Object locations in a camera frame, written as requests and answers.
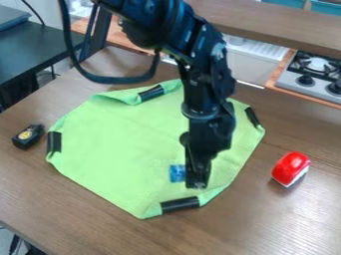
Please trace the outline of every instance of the green towel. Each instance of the green towel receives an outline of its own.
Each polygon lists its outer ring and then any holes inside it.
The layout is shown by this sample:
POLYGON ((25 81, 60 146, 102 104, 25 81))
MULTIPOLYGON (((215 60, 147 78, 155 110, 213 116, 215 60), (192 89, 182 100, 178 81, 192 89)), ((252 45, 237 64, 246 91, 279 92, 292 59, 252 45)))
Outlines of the green towel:
POLYGON ((232 149, 212 162, 207 189, 186 189, 170 182, 170 166, 184 164, 179 137, 188 119, 180 111, 180 80, 161 83, 166 95, 142 103, 140 92, 114 91, 92 96, 58 120, 49 134, 47 161, 59 172, 134 216, 163 214, 161 202, 197 196, 204 206, 227 188, 265 134, 235 100, 237 127, 232 149))

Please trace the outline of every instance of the robotic arm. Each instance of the robotic arm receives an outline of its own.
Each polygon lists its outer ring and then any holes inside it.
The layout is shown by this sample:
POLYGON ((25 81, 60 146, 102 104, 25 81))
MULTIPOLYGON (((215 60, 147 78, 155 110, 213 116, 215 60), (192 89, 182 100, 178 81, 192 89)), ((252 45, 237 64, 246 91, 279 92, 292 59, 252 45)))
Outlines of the robotic arm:
POLYGON ((180 137, 185 186, 206 188, 211 161, 230 149, 235 128, 233 105, 226 101, 235 79, 222 35, 182 0, 93 1, 122 18, 123 31, 134 44, 176 60, 184 89, 181 110, 189 119, 188 132, 180 137))

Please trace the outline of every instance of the small blue object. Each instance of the small blue object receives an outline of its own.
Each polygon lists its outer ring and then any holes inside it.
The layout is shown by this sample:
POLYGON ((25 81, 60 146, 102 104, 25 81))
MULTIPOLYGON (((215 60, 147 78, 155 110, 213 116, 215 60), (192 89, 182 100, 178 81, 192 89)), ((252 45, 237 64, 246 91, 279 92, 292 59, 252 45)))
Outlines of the small blue object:
POLYGON ((261 0, 263 3, 284 5, 287 7, 293 7, 302 9, 305 3, 304 0, 261 0))
POLYGON ((184 165, 171 165, 170 166, 170 182, 183 182, 184 181, 184 165))
POLYGON ((341 4, 311 0, 311 11, 341 16, 341 4))

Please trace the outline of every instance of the red toy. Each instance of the red toy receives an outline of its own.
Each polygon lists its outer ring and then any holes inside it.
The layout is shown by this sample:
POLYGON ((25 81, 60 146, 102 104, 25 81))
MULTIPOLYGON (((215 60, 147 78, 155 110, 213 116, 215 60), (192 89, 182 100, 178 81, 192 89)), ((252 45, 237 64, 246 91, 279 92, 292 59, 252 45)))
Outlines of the red toy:
POLYGON ((283 186, 289 187, 309 170, 310 164, 308 156, 300 152, 289 152, 278 160, 271 176, 283 186))

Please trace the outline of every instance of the gas stove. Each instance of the gas stove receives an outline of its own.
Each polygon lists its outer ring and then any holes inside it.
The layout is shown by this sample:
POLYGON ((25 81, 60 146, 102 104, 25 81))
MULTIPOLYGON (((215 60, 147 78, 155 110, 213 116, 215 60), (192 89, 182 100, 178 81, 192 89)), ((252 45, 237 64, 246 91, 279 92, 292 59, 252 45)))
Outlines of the gas stove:
POLYGON ((341 61, 298 51, 276 87, 341 105, 341 61))

